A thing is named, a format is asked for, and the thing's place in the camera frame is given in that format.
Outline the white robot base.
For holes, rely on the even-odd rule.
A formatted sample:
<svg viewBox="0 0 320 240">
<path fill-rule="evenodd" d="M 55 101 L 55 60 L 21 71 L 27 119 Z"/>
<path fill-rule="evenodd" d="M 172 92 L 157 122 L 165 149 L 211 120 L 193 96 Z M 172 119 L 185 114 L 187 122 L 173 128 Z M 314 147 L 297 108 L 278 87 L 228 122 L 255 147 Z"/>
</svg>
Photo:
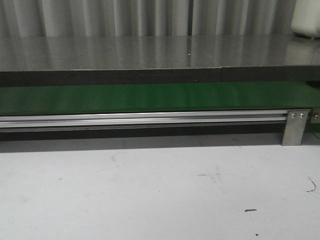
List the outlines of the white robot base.
<svg viewBox="0 0 320 240">
<path fill-rule="evenodd" d="M 291 20 L 291 31 L 309 38 L 320 37 L 319 0 L 296 0 Z"/>
</svg>

